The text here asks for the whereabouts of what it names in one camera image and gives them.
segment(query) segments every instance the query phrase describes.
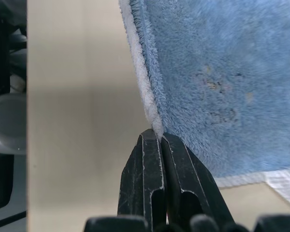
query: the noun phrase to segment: beige panel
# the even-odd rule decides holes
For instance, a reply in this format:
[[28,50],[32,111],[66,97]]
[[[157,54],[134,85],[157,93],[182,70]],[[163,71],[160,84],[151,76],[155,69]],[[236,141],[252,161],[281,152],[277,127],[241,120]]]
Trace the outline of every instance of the beige panel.
[[115,215],[121,171],[149,128],[117,0],[29,0],[30,231]]
[[290,204],[265,183],[225,188],[221,194],[234,220],[250,229],[260,215],[290,214]]

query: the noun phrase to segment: towel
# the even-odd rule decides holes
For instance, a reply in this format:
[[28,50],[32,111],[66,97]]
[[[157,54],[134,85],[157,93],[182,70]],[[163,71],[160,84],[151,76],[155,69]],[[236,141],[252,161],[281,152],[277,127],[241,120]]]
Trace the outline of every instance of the towel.
[[158,137],[180,137],[221,187],[266,181],[290,201],[290,0],[119,4]]

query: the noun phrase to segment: black cable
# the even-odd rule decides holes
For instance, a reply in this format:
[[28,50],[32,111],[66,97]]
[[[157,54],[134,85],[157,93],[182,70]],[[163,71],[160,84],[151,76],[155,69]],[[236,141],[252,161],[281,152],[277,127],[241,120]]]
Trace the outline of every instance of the black cable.
[[18,48],[18,49],[11,49],[10,50],[10,54],[13,54],[13,53],[15,53],[15,52],[18,52],[18,51],[20,51],[20,50],[22,50],[23,48]]
[[21,212],[19,214],[15,214],[13,216],[10,216],[10,217],[7,217],[5,219],[2,219],[2,220],[0,220],[0,227],[6,226],[6,225],[11,224],[11,223],[13,223],[15,221],[23,219],[23,218],[26,217],[26,214],[27,214],[27,212],[24,211],[24,212]]

